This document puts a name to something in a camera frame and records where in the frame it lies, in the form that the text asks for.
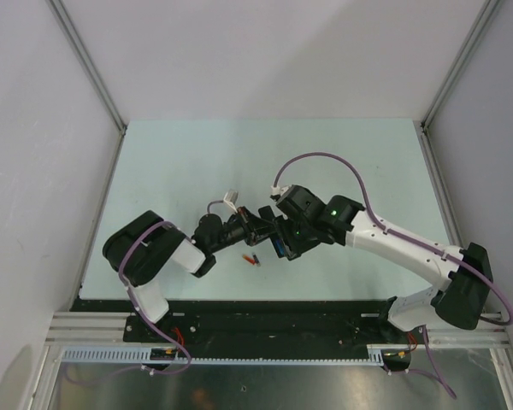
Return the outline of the black remote control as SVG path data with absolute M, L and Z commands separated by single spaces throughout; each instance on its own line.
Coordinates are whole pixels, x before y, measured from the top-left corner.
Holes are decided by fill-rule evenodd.
M 281 216 L 275 216 L 270 206 L 258 209 L 260 218 L 266 223 L 268 239 L 272 243 L 275 253 L 279 258 L 287 258 L 289 249 L 286 239 L 286 225 Z

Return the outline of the blue battery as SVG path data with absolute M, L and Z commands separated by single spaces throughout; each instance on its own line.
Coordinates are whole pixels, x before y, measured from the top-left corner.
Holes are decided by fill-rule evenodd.
M 285 256 L 285 251 L 283 249 L 283 246 L 281 244 L 280 240 L 274 240 L 274 250 L 276 251 L 276 254 L 279 258 L 282 258 Z

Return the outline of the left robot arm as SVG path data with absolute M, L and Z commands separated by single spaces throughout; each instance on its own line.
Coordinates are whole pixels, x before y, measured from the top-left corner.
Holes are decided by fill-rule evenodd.
M 255 246 L 276 233 L 274 224 L 240 207 L 228 220 L 205 214 L 192 236 L 149 210 L 105 242 L 102 253 L 118 273 L 135 311 L 144 319 L 142 331 L 160 342 L 172 330 L 169 304 L 157 276 L 167 265 L 201 278 L 215 265 L 215 253 L 236 243 Z

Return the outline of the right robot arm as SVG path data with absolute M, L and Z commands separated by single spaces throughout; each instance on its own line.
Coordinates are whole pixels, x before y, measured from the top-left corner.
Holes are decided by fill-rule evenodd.
M 479 244 L 462 249 L 434 243 L 373 217 L 350 198 L 333 196 L 324 203 L 300 185 L 275 186 L 271 197 L 285 215 L 280 223 L 287 256 L 301 255 L 306 244 L 338 243 L 378 255 L 429 283 L 425 290 L 387 302 L 377 321 L 384 341 L 396 343 L 420 325 L 477 327 L 492 282 L 487 251 Z

